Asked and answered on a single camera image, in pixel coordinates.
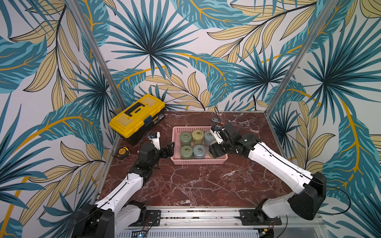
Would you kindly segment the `blue canister front row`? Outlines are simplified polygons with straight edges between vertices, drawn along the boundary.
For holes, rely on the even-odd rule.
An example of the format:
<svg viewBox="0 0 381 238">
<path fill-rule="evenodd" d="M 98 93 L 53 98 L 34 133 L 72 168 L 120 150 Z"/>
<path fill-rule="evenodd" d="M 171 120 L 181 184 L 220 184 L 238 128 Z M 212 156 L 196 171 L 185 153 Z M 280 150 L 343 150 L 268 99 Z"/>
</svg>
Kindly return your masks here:
<svg viewBox="0 0 381 238">
<path fill-rule="evenodd" d="M 204 159 L 205 155 L 206 155 L 206 148 L 203 145 L 198 144 L 193 147 L 194 159 Z"/>
</svg>

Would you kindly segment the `green canister front row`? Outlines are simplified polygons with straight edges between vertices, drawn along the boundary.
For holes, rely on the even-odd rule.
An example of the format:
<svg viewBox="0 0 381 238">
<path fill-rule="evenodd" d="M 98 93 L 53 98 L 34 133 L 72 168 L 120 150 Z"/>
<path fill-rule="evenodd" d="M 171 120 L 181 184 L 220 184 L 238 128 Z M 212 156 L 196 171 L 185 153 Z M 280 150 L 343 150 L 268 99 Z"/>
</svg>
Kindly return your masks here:
<svg viewBox="0 0 381 238">
<path fill-rule="evenodd" d="M 180 156 L 182 160 L 193 158 L 193 148 L 190 145 L 184 145 L 180 149 Z"/>
</svg>

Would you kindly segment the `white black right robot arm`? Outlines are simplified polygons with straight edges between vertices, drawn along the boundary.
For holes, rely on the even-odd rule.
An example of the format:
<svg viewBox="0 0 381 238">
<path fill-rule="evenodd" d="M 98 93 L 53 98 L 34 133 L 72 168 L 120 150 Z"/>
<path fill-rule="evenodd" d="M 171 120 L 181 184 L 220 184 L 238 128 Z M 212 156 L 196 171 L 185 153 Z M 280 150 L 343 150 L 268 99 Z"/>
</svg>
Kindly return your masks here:
<svg viewBox="0 0 381 238">
<path fill-rule="evenodd" d="M 256 208 L 259 216 L 271 219 L 286 215 L 298 215 L 305 220 L 315 218 L 326 198 L 326 177 L 322 173 L 313 174 L 296 166 L 253 135 L 229 134 L 225 129 L 211 131 L 211 134 L 216 139 L 209 148 L 213 157 L 241 155 L 262 165 L 291 188 L 287 195 L 264 199 Z"/>
</svg>

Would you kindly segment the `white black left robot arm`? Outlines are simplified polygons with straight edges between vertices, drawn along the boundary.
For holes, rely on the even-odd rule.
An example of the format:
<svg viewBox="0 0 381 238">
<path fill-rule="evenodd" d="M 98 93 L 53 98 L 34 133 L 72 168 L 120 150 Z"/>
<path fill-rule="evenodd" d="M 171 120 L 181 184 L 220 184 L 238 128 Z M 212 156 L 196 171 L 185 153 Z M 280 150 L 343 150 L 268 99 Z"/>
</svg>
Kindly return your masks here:
<svg viewBox="0 0 381 238">
<path fill-rule="evenodd" d="M 79 211 L 72 226 L 73 238 L 114 238 L 134 223 L 146 224 L 146 207 L 140 202 L 129 202 L 150 179 L 160 159 L 174 156 L 175 143 L 157 149 L 145 143 L 126 177 L 108 195 L 94 204 L 87 204 Z"/>
</svg>

